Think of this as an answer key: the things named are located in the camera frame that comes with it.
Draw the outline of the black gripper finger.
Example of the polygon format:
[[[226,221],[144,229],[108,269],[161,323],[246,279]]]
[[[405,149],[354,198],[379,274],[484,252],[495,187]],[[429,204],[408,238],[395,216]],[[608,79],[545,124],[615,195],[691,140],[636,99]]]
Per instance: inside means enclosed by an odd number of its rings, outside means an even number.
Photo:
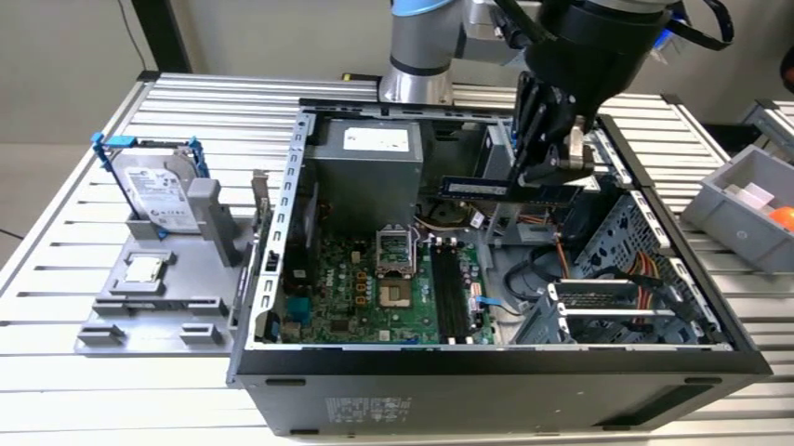
[[[592,151],[584,142],[587,124],[569,96],[557,90],[537,91],[532,133],[517,176],[521,185],[564,185],[592,174]]]
[[[511,169],[511,180],[516,181],[525,157],[525,143],[531,136],[529,129],[537,102],[537,81],[529,72],[521,72],[517,81],[516,104],[513,113],[513,155],[515,162]]]

